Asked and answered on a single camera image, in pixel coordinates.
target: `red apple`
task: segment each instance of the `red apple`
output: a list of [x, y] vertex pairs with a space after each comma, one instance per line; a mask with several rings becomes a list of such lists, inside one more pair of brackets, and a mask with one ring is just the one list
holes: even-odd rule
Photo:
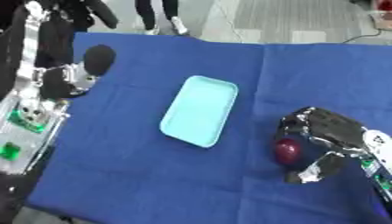
[[282, 138], [276, 142], [276, 161], [283, 165], [292, 165], [299, 159], [301, 154], [300, 144], [291, 138]]

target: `pant leg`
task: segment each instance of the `pant leg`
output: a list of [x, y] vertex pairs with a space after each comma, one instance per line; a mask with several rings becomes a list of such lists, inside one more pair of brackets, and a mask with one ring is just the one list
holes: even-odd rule
[[171, 20], [172, 17], [179, 15], [179, 0], [163, 0], [164, 2], [164, 14], [166, 18]]
[[151, 0], [136, 0], [136, 11], [142, 17], [146, 30], [152, 30], [155, 26], [155, 13], [151, 6]]

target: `person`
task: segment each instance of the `person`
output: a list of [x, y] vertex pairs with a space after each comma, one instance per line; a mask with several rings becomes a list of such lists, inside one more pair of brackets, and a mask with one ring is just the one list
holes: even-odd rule
[[[163, 0], [164, 14], [171, 21], [171, 24], [178, 35], [188, 34], [188, 29], [184, 26], [179, 17], [179, 0]], [[136, 0], [136, 11], [144, 22], [145, 34], [158, 35], [159, 26], [155, 19], [155, 13], [151, 6], [151, 0]]]

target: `green light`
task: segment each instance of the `green light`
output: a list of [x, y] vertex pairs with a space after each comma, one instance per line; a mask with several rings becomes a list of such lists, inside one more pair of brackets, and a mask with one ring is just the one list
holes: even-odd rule
[[373, 163], [373, 160], [362, 160], [361, 163], [363, 167], [368, 168]]
[[27, 121], [25, 121], [24, 119], [22, 119], [20, 117], [20, 112], [17, 109], [12, 110], [8, 120], [12, 123], [15, 123], [17, 126], [20, 126], [24, 129], [30, 130], [30, 131], [38, 133], [38, 134], [42, 133], [46, 127], [45, 124], [34, 126], [34, 125], [28, 123]]
[[374, 178], [383, 189], [385, 189], [385, 190], [391, 189], [392, 183], [390, 181], [387, 181], [386, 179], [384, 179], [384, 177], [381, 177], [380, 175], [376, 175], [376, 176], [374, 176]]
[[13, 161], [16, 158], [18, 158], [19, 152], [20, 152], [19, 146], [13, 143], [7, 143], [5, 146], [0, 148], [0, 157]]

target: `black cable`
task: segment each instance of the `black cable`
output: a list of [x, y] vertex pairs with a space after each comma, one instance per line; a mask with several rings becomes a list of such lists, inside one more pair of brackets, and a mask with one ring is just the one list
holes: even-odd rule
[[[372, 18], [372, 16], [369, 15], [369, 17], [370, 17], [370, 20], [372, 20], [372, 23], [374, 23], [375, 20]], [[360, 35], [360, 36], [357, 36], [357, 37], [353, 37], [353, 38], [350, 38], [348, 40], [345, 40], [345, 41], [341, 42], [341, 44], [346, 44], [346, 43], [351, 42], [351, 41], [356, 40], [356, 39], [374, 38], [374, 37], [378, 37], [378, 36], [382, 35], [382, 30], [381, 29], [376, 29], [376, 30], [377, 30], [377, 33], [375, 33], [375, 34], [367, 34], [367, 35]]]

